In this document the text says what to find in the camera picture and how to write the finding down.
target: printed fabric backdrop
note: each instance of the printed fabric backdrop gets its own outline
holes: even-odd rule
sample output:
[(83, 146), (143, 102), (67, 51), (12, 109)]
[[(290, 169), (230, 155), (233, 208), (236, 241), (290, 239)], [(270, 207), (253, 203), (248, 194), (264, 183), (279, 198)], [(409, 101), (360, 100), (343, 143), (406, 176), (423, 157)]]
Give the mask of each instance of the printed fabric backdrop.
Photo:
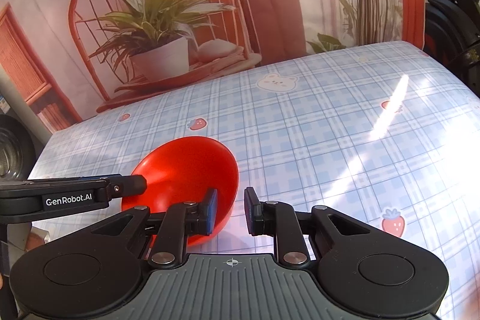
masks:
[(0, 64), (55, 132), (260, 65), (405, 40), (425, 0), (0, 0)]

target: table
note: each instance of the table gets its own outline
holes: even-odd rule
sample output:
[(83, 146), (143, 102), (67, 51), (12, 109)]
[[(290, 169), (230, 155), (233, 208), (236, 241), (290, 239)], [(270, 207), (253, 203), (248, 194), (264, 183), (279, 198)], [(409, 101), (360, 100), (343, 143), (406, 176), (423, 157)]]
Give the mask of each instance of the table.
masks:
[[(480, 100), (465, 85), (418, 48), (382, 43), (107, 111), (55, 133), (30, 178), (128, 175), (167, 141), (208, 136), (236, 157), (239, 191), (225, 229), (193, 251), (273, 251), (271, 238), (247, 232), (243, 189), (253, 186), (261, 200), (297, 211), (325, 204), (427, 248), (450, 274), (438, 315), (478, 319), (479, 132)], [(119, 210), (114, 200), (106, 210), (35, 225), (55, 239)]]

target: gray ribbed plate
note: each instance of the gray ribbed plate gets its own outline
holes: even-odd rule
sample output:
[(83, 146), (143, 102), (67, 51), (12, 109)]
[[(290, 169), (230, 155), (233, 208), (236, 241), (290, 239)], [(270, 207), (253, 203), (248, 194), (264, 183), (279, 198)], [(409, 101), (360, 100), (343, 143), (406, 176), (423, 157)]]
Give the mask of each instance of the gray ribbed plate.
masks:
[[(26, 320), (41, 319), (29, 315)], [(272, 256), (190, 255), (184, 266), (155, 271), (125, 306), (99, 320), (358, 320), (334, 306), (304, 271)], [(422, 319), (433, 320), (427, 315)]]

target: crosshair mark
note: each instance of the crosshair mark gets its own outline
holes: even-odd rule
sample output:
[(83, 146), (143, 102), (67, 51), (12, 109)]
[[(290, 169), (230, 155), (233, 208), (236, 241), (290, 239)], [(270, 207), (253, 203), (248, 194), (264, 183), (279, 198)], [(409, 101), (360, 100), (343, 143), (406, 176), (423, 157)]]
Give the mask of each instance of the crosshair mark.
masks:
[(233, 267), (233, 266), (238, 265), (238, 264), (241, 263), (241, 262), (239, 262), (238, 260), (232, 258), (232, 259), (227, 260), (227, 261), (224, 262), (224, 263), (226, 263), (227, 265)]

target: triangular cutout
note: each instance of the triangular cutout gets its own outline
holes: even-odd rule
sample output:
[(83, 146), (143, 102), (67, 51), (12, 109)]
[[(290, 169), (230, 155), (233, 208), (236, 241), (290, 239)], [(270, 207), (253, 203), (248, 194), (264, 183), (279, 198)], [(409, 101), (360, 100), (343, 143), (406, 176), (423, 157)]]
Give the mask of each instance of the triangular cutout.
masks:
[(95, 235), (118, 236), (125, 229), (133, 215), (126, 214), (92, 231)]
[(370, 231), (366, 228), (358, 226), (356, 223), (352, 223), (351, 221), (337, 216), (336, 214), (331, 214), (328, 216), (330, 221), (335, 225), (337, 231), (340, 232), (341, 235), (344, 236), (353, 236), (353, 235), (365, 235), (369, 234)]

